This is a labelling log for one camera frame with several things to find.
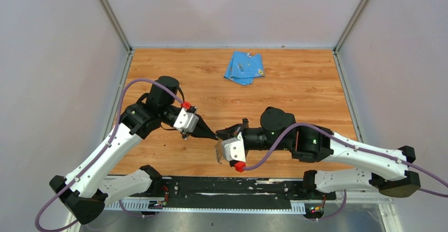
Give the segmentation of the metal keyring plate with spring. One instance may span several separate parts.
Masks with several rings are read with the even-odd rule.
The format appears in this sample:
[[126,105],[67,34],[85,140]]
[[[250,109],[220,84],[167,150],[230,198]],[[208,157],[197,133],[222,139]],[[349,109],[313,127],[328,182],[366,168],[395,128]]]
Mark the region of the metal keyring plate with spring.
[[222,164],[224,157],[223,157],[223,149],[222,149],[222,140],[219,138],[217,143],[214,146],[215,156],[218,164]]

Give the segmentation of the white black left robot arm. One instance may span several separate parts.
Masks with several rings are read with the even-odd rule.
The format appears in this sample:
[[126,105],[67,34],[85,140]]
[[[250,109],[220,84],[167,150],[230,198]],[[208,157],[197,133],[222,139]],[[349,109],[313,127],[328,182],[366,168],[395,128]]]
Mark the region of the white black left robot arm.
[[112,168],[131,149],[163,124],[179,132],[183,139],[217,139],[197,108],[184,100],[179,81],[161,76],[151,81],[150,91],[135,103],[118,106],[113,129],[76,169],[51,179],[55,197],[83,225],[94,221],[108,205],[134,194],[154,197],[163,193],[168,198],[169,191],[162,185],[161,174],[150,165],[118,179],[106,180]]

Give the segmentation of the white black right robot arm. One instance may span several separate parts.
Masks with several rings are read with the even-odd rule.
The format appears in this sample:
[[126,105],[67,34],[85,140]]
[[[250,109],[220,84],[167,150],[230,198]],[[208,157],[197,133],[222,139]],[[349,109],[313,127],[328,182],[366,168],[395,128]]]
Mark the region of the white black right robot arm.
[[254,169],[246,164],[250,150],[267,154],[283,150],[300,162],[349,166],[339,171],[306,171],[301,189],[309,199],[339,190],[376,190],[387,197],[406,198],[421,189],[419,174],[409,169],[416,158],[412,147],[390,150],[368,145],[322,126],[298,123],[293,114],[279,108],[266,108],[258,128],[243,119],[218,130],[217,137],[222,158],[238,172]]

